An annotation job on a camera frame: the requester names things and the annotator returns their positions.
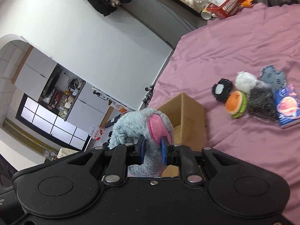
cardboard box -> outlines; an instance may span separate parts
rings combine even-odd
[[[207,130],[205,110],[201,104],[181,93],[161,105],[157,110],[166,114],[173,125],[176,144],[189,146],[193,151],[200,152],[207,146]],[[178,176],[179,169],[169,166],[162,177]]]

window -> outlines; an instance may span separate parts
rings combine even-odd
[[[90,136],[24,94],[16,119],[56,144],[85,150]]]

pink tablecloth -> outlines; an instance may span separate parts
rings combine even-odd
[[[281,175],[291,188],[284,215],[298,225],[300,124],[282,130],[252,117],[233,120],[211,94],[221,78],[234,82],[239,71],[259,76],[269,64],[283,70],[287,83],[300,95],[300,5],[267,8],[257,4],[183,36],[149,107],[180,92],[201,103],[209,121],[209,145]]]

door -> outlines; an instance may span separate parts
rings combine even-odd
[[[57,64],[36,48],[33,48],[25,63],[47,79]]]
[[[26,95],[38,101],[40,95],[47,83],[47,79],[24,64],[15,82],[15,86]]]
[[[92,89],[92,86],[86,83],[78,95],[78,99],[106,114],[109,108],[108,100],[103,100],[102,98],[93,94],[93,91],[94,90]]]
[[[67,122],[90,133],[92,127],[101,124],[105,114],[77,99],[70,111]]]

blue box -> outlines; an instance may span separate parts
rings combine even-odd
[[[293,85],[288,85],[275,91],[275,104],[282,128],[287,128],[300,122],[300,101]]]

